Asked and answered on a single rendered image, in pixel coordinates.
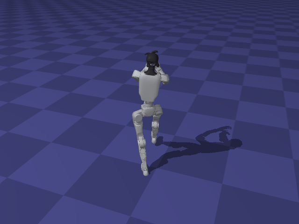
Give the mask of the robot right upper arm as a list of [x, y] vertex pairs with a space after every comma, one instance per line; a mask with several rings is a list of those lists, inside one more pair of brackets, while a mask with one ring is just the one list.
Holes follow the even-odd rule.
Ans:
[[160, 77], [161, 77], [161, 82], [163, 84], [168, 84], [169, 83], [169, 75], [168, 74], [162, 74], [162, 75], [160, 75]]

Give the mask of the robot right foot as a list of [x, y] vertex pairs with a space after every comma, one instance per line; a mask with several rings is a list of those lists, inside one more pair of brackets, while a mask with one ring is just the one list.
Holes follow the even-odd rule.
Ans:
[[156, 134], [156, 137], [153, 138], [153, 133], [151, 132], [151, 137], [152, 137], [152, 143], [156, 143], [157, 141], [157, 134]]

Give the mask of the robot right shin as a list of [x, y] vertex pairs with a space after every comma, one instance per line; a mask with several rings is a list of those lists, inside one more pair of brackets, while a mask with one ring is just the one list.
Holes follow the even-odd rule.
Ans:
[[152, 133], [153, 133], [153, 138], [156, 137], [156, 134], [158, 133], [158, 128], [159, 128], [159, 122], [157, 122], [157, 129], [152, 129]]

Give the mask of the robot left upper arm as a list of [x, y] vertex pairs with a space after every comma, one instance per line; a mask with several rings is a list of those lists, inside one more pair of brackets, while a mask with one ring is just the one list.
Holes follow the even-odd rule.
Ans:
[[134, 78], [137, 82], [139, 82], [140, 73], [141, 73], [140, 71], [134, 70], [134, 72], [132, 74], [132, 78]]

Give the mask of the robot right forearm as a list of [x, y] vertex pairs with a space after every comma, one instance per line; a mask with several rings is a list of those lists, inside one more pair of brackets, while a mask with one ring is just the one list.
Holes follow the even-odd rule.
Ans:
[[[155, 65], [155, 64], [154, 64], [154, 65]], [[159, 65], [160, 65], [160, 63], [159, 63]], [[163, 70], [161, 69], [160, 66], [159, 66], [159, 67], [155, 66], [155, 70], [156, 70], [156, 72], [161, 73], [161, 75], [162, 75], [162, 74], [165, 74], [165, 73], [163, 72]]]

